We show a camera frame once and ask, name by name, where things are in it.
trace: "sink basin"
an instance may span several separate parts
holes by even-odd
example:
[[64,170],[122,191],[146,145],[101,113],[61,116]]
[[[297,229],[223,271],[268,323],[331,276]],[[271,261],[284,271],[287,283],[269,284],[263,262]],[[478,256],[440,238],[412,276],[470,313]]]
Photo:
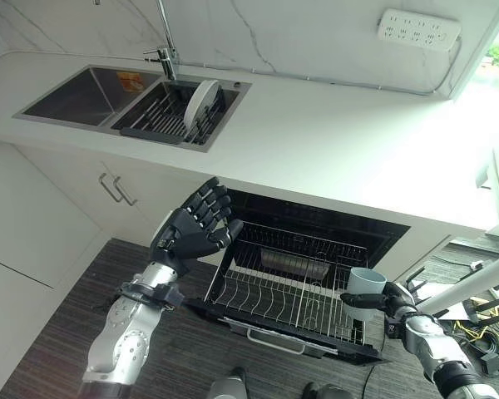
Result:
[[160,75],[90,66],[21,114],[100,126],[133,102]]
[[251,84],[217,79],[215,101],[187,130],[186,107],[204,80],[90,65],[13,117],[207,152]]

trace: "electrical outlet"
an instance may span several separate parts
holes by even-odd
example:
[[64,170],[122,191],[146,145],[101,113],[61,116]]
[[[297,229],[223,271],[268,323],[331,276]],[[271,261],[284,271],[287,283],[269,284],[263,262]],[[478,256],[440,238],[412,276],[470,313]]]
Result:
[[389,8],[379,23],[378,37],[388,42],[446,52],[462,30],[459,21]]

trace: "floor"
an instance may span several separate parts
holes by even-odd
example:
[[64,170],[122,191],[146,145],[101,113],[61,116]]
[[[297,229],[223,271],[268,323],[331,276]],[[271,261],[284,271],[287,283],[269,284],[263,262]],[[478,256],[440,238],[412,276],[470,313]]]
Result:
[[[469,263],[499,257],[450,244],[430,259],[424,276],[432,281],[454,282],[469,270],[449,261]],[[0,399],[62,399],[76,397],[86,355],[101,331],[105,314],[91,308],[111,296],[114,287],[140,272],[146,248],[111,240],[84,273],[48,325],[18,365],[0,393]],[[203,296],[214,270],[200,266],[180,281],[188,297]],[[382,317],[368,329],[368,342],[380,347]],[[376,366],[366,399],[439,398],[436,387],[422,376],[422,369],[398,341],[386,340],[383,355],[390,363]],[[206,323],[184,308],[164,313],[152,338],[150,356],[137,381],[135,399],[205,398],[210,384],[234,366],[248,372],[252,399],[299,399],[309,381],[339,385],[361,397],[370,367],[355,367],[329,358],[296,357],[249,342],[226,328]],[[489,380],[499,393],[499,378]]]

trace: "open dishwasher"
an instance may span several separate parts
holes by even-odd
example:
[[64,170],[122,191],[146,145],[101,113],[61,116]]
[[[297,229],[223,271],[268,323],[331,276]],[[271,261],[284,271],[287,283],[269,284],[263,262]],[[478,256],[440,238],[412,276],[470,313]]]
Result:
[[372,268],[408,230],[357,215],[230,190],[245,222],[195,312],[250,341],[293,354],[381,362],[340,294],[349,270]]

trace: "white cup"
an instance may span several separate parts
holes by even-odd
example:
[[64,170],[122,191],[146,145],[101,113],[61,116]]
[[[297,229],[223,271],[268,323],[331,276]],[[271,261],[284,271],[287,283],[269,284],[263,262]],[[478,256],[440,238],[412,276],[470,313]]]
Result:
[[[346,293],[381,293],[386,278],[370,268],[352,268],[349,273]],[[359,309],[344,304],[343,309],[352,318],[367,322],[375,316],[377,309]]]

